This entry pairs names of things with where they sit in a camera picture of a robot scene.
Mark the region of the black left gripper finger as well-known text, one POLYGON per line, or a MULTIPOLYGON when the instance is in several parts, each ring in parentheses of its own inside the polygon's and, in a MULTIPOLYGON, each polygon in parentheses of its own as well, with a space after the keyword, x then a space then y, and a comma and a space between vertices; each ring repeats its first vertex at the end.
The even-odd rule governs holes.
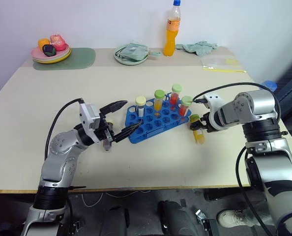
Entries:
POLYGON ((133 125, 130 125, 128 127, 125 127, 121 130, 120 133, 113 136, 113 141, 118 143, 122 141, 123 139, 126 139, 131 134, 133 134, 140 126, 142 125, 142 122, 134 123, 133 125))
POLYGON ((99 109, 100 113, 103 115, 107 115, 108 113, 114 113, 121 109, 125 104, 127 104, 127 100, 119 100, 112 102, 102 108, 99 109))

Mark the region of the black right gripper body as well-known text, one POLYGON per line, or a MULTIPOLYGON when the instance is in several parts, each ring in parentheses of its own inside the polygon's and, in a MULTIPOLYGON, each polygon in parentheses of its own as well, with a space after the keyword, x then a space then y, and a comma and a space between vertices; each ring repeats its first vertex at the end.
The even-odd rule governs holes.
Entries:
POLYGON ((210 121, 209 121, 209 115, 210 115, 210 112, 206 113, 207 114, 207 121, 201 121, 204 125, 204 129, 207 131, 207 133, 211 133, 212 132, 212 126, 210 124, 210 121))

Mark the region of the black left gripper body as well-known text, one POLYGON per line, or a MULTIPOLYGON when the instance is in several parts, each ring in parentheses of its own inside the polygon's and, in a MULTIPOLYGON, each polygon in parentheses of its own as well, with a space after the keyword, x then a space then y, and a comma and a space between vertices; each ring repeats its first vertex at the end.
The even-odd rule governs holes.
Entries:
POLYGON ((113 129, 106 121, 105 115, 103 115, 102 113, 100 113, 99 115, 100 115, 100 122, 99 122, 99 127, 96 130, 96 136, 98 140, 100 141, 107 140, 109 142, 113 142, 114 141, 113 129))

